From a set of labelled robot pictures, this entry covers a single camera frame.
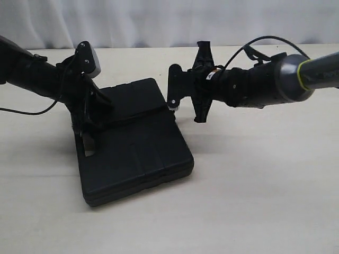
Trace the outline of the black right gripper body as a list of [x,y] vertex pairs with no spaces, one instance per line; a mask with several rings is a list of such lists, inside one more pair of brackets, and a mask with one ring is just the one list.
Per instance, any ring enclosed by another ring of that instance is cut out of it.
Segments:
[[198,53],[190,73],[193,75],[194,95],[191,96],[197,123],[205,123],[213,101],[222,101],[218,88],[221,65],[215,65],[209,41],[199,41]]

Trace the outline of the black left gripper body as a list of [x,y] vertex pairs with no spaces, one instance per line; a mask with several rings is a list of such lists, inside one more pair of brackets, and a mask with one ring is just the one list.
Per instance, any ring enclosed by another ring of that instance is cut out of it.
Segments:
[[56,67],[61,74],[57,100],[69,110],[73,131],[83,132],[85,101],[91,91],[92,78],[85,73],[76,54],[56,64]]

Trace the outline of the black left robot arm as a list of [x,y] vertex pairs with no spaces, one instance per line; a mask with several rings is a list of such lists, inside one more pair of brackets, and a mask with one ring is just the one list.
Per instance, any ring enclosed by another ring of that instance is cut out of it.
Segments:
[[99,59],[88,41],[81,42],[63,62],[51,65],[47,57],[1,37],[1,84],[10,83],[63,103],[77,134],[109,126],[113,103],[93,82],[100,72]]

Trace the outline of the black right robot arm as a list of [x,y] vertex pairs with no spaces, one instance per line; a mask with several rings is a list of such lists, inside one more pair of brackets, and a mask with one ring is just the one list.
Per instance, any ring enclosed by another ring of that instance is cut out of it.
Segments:
[[213,101],[230,107],[262,109],[303,102],[317,89],[338,88],[337,52],[316,59],[285,52],[267,57],[250,46],[245,46],[245,52],[257,62],[250,69],[194,68],[195,122],[207,121]]

